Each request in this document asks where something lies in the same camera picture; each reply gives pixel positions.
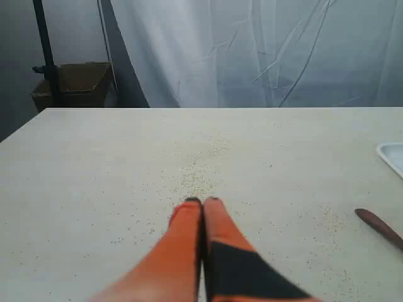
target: curtain fold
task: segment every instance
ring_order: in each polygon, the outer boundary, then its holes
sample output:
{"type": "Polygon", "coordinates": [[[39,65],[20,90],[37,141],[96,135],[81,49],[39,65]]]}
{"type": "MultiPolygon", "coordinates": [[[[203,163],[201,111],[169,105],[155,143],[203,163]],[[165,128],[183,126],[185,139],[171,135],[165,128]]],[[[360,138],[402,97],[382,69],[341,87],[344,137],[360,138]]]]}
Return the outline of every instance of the curtain fold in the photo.
{"type": "Polygon", "coordinates": [[[402,106],[403,0],[111,0],[151,107],[402,106]]]}

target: white backdrop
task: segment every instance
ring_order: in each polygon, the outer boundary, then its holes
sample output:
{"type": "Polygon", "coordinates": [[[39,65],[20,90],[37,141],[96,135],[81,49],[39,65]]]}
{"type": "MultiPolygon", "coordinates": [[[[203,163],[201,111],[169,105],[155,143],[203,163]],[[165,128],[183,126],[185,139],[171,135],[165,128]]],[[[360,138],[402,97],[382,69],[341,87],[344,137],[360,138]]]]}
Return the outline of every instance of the white backdrop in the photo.
{"type": "Polygon", "coordinates": [[[403,106],[403,0],[111,0],[151,107],[403,106]]]}

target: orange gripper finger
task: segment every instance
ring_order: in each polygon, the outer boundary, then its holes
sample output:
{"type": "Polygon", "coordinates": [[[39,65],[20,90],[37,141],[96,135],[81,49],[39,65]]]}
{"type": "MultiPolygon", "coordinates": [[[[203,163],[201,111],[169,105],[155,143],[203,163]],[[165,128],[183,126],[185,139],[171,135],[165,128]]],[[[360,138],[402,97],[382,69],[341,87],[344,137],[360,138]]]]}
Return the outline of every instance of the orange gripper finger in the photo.
{"type": "Polygon", "coordinates": [[[188,198],[174,210],[167,232],[145,258],[91,302],[197,301],[200,232],[202,204],[188,198]]]}
{"type": "Polygon", "coordinates": [[[212,302],[318,302],[269,266],[232,221],[223,202],[203,206],[207,236],[205,287],[212,302]]]}

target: table surface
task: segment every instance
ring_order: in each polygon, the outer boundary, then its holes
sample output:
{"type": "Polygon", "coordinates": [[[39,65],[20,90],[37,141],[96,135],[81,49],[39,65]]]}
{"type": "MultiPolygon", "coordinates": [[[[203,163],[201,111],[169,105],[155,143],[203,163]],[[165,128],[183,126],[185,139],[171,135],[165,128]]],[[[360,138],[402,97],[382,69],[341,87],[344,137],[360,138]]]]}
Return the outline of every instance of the table surface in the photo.
{"type": "Polygon", "coordinates": [[[403,255],[354,209],[403,233],[403,180],[375,151],[403,141],[402,117],[403,108],[45,110],[0,144],[0,299],[83,301],[150,250],[185,196],[214,195],[312,294],[400,301],[403,255]]]}

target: black metal pole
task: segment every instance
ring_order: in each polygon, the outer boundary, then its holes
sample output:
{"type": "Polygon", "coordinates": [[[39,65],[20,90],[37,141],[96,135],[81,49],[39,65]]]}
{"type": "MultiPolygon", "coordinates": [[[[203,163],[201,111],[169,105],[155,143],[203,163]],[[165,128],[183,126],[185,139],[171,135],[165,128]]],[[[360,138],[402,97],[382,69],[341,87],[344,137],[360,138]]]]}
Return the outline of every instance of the black metal pole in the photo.
{"type": "Polygon", "coordinates": [[[53,61],[52,47],[50,46],[48,28],[46,25],[45,13],[43,12],[42,0],[33,0],[35,15],[37,17],[40,41],[42,43],[43,56],[45,57],[45,66],[42,68],[34,67],[35,72],[43,73],[46,80],[49,81],[50,91],[56,107],[64,107],[65,104],[61,98],[59,71],[53,61]]]}

